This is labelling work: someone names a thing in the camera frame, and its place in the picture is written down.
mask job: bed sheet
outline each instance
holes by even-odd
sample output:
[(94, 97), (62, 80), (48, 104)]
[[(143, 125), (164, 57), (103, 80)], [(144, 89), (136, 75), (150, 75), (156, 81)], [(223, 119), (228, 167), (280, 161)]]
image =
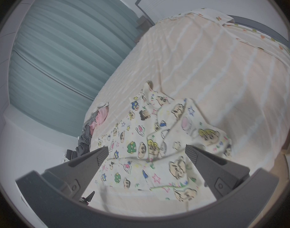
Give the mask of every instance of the bed sheet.
[[(227, 15), (201, 9), (150, 28), (86, 114), (88, 119), (100, 102), (109, 102), (109, 115), (95, 129), (90, 150), (126, 116), (129, 97), (151, 80), (155, 91), (173, 99), (193, 99), (207, 123), (232, 139), (233, 161), (248, 166), (250, 174), (260, 167), (269, 171), (290, 127), (290, 54), (276, 41), (262, 44), (261, 35), (251, 40), (247, 33), (237, 36), (228, 22), (233, 20)], [(169, 215), (215, 200), (204, 186), (200, 188), (207, 192), (206, 199), (181, 203), (158, 201), (150, 191), (118, 192), (96, 179), (85, 191), (87, 195), (96, 190), (90, 206), (118, 214)]]

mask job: green curtain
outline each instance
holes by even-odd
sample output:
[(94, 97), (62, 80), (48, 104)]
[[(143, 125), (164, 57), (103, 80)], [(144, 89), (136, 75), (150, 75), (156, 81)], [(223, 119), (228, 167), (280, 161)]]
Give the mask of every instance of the green curtain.
[(135, 46), (137, 19), (119, 0), (36, 0), (13, 46), (10, 103), (79, 136), (92, 101)]

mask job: cartoon print shirt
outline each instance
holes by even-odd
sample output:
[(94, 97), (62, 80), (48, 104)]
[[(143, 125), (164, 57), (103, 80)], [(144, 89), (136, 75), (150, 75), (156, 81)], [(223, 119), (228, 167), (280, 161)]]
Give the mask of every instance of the cartoon print shirt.
[(191, 99), (173, 100), (153, 91), (150, 83), (130, 101), (128, 115), (97, 139), (99, 147), (109, 148), (99, 171), (102, 183), (123, 189), (170, 188), (172, 197), (185, 201), (180, 192), (196, 193), (185, 145), (225, 157), (230, 140), (205, 122)]

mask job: striped bed sheet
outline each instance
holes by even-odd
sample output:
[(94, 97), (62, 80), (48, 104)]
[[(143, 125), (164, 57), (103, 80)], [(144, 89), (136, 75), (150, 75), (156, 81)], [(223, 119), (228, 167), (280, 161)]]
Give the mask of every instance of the striped bed sheet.
[[(207, 123), (232, 139), (232, 160), (270, 170), (290, 127), (290, 51), (263, 33), (235, 25), (211, 9), (188, 11), (158, 21), (143, 36), (103, 86), (86, 113), (109, 102), (97, 138), (124, 118), (148, 80), (153, 89), (174, 99), (191, 98)], [(118, 192), (94, 177), (85, 195), (96, 190), (90, 206), (130, 216), (170, 215), (215, 201), (209, 193), (188, 204), (159, 201), (152, 192)]]

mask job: curtain fold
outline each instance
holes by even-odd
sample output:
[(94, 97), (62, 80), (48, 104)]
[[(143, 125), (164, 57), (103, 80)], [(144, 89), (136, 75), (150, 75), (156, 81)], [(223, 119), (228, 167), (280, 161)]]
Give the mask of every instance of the curtain fold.
[(135, 46), (137, 19), (119, 0), (36, 0), (13, 46), (10, 103), (79, 136), (92, 101)]

